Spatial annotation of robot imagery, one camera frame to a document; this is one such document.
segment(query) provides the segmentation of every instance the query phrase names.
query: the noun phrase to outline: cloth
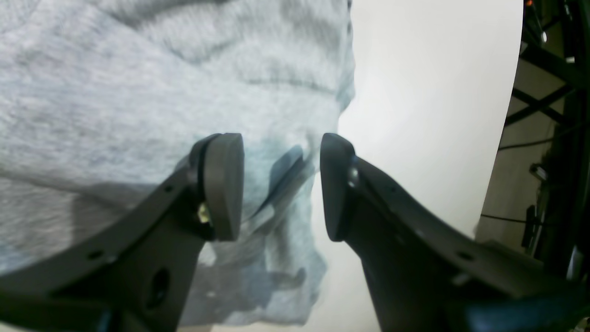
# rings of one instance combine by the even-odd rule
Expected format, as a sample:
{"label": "cloth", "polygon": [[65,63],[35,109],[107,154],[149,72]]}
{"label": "cloth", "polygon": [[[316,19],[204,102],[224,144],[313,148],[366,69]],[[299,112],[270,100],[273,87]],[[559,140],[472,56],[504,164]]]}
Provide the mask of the cloth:
{"label": "cloth", "polygon": [[208,243],[182,325],[304,324],[322,134],[353,96],[346,0],[4,0],[0,272],[123,216],[197,140],[242,133],[237,243]]}

